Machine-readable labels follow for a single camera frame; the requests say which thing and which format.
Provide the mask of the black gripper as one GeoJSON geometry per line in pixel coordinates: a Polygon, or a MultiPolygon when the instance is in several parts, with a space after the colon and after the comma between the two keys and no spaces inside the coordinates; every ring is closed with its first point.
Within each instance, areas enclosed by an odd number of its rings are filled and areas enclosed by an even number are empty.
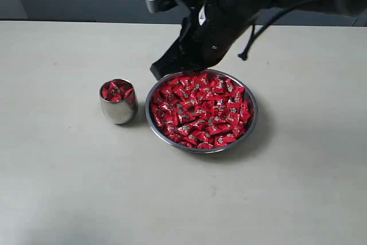
{"type": "Polygon", "coordinates": [[[258,13],[258,0],[175,0],[189,8],[179,37],[154,62],[156,80],[180,70],[201,70],[218,64],[258,13]]]}

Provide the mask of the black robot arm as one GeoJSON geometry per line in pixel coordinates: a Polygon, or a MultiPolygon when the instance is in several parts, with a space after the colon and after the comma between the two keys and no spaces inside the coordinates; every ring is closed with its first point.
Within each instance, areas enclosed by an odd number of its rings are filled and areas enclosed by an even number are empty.
{"type": "Polygon", "coordinates": [[[239,54],[248,58],[253,43],[284,15],[294,10],[355,16],[366,10],[366,0],[146,0],[151,13],[182,5],[189,11],[181,31],[164,55],[151,65],[156,79],[217,65],[246,31],[250,38],[239,54]]]}

